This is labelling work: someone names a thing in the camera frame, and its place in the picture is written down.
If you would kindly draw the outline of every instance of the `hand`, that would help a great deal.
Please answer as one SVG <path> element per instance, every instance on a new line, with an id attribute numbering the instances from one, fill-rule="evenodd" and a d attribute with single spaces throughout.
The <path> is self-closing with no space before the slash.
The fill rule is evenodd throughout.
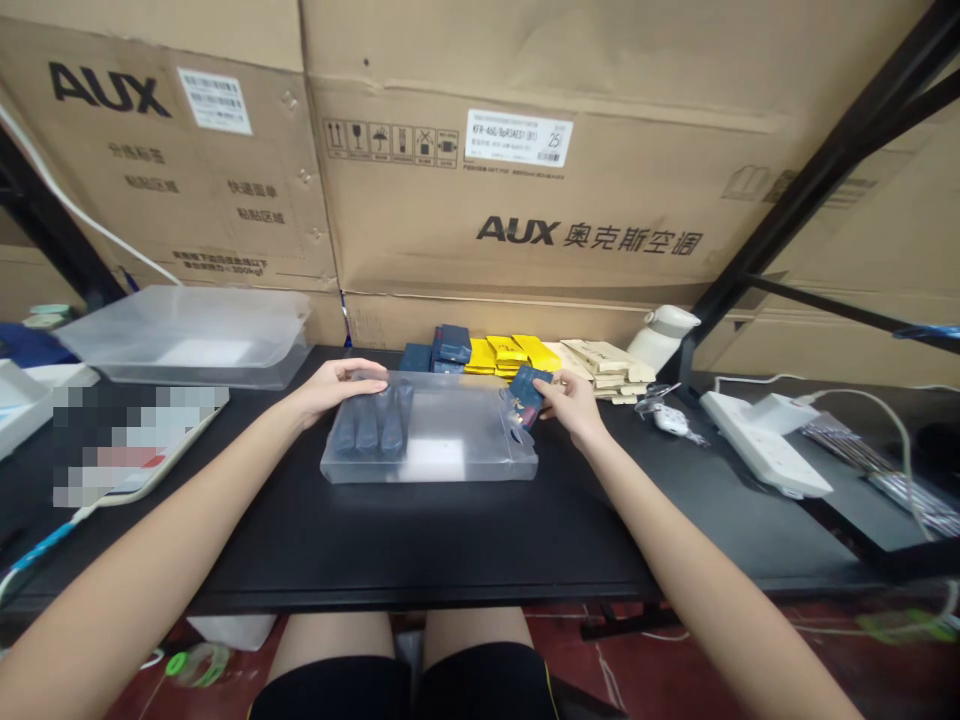
<path id="1" fill-rule="evenodd" d="M 553 379 L 553 385 L 539 379 L 533 381 L 533 386 L 545 398 L 540 419 L 557 418 L 570 431 L 573 444 L 580 450 L 591 442 L 608 437 L 590 383 L 569 370 L 554 373 Z"/>
<path id="2" fill-rule="evenodd" d="M 384 380 L 356 380 L 350 377 L 356 370 L 379 370 L 386 368 L 372 360 L 348 358 L 346 360 L 327 360 L 313 376 L 294 390 L 279 404 L 297 413 L 304 429 L 313 425 L 321 413 L 336 407 L 348 397 L 371 395 L 386 389 Z"/>

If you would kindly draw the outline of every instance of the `black shorts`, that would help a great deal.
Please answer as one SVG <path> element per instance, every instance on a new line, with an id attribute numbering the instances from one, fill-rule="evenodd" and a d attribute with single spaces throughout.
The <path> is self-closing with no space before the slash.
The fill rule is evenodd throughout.
<path id="1" fill-rule="evenodd" d="M 547 666 L 518 643 L 489 643 L 424 673 L 411 703 L 410 668 L 383 657 L 319 660 L 267 685 L 250 720 L 557 720 Z"/>

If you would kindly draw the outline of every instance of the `yellow package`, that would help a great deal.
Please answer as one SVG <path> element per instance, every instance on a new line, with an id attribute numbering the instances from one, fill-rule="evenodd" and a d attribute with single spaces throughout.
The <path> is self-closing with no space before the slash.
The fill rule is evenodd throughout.
<path id="1" fill-rule="evenodd" d="M 540 342 L 535 335 L 514 335 L 513 339 L 530 357 L 530 364 L 537 370 L 557 372 L 562 367 L 560 358 L 550 348 Z"/>
<path id="2" fill-rule="evenodd" d="M 486 338 L 470 338 L 470 362 L 464 370 L 474 375 L 492 375 L 497 365 L 493 346 Z"/>
<path id="3" fill-rule="evenodd" d="M 487 335 L 487 340 L 493 346 L 496 353 L 497 365 L 519 365 L 526 362 L 527 354 L 512 338 L 502 335 Z"/>

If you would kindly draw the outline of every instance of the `black desk surface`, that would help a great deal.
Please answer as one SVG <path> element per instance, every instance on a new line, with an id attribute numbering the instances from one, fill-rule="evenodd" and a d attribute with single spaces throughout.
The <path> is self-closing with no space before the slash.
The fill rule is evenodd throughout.
<path id="1" fill-rule="evenodd" d="M 324 360 L 347 353 L 393 368 L 400 361 L 399 353 L 315 348 L 291 388 Z M 233 390 L 220 416 L 151 495 L 94 513 L 27 571 L 2 613 L 41 611 L 281 396 Z M 743 478 L 717 447 L 667 436 L 628 407 L 603 403 L 602 414 L 654 482 L 765 592 L 879 585 L 812 517 Z M 688 414 L 695 429 L 709 432 L 704 416 Z M 555 421 L 534 429 L 540 467 L 531 482 L 340 486 L 327 483 L 319 469 L 332 421 L 331 414 L 305 432 L 281 461 L 189 612 L 661 599 L 599 483 Z M 69 517 L 70 511 L 49 506 L 57 464 L 52 432 L 46 426 L 0 465 L 0 537 L 29 524 L 3 548 L 0 567 Z"/>
<path id="2" fill-rule="evenodd" d="M 700 391 L 710 390 L 713 387 L 713 375 L 694 373 L 694 384 Z M 960 394 L 942 390 L 922 391 L 785 378 L 776 385 L 727 382 L 721 384 L 720 391 L 756 402 L 771 392 L 797 397 L 828 388 L 853 388 L 876 395 L 900 416 L 912 437 L 916 437 L 917 431 L 929 423 L 957 422 L 960 419 Z M 837 393 L 824 396 L 817 401 L 816 407 L 830 412 L 858 433 L 870 447 L 885 455 L 894 467 L 901 466 L 900 435 L 876 403 L 857 395 Z M 881 548 L 899 550 L 924 542 L 910 514 L 881 495 L 862 478 L 858 470 L 800 433 L 793 433 L 788 441 L 833 486 L 833 492 L 824 500 Z M 916 450 L 913 462 L 918 484 L 948 505 L 960 509 L 960 482 L 930 467 Z"/>

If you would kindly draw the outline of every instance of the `power strip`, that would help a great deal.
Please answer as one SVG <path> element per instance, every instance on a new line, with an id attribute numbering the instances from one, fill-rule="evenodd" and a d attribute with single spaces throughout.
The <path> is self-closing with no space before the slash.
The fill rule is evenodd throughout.
<path id="1" fill-rule="evenodd" d="M 823 497 L 833 492 L 830 484 L 780 432 L 750 418 L 750 410 L 755 406 L 716 392 L 705 393 L 700 404 L 759 480 L 794 499 Z M 812 420 L 818 413 L 811 412 Z"/>

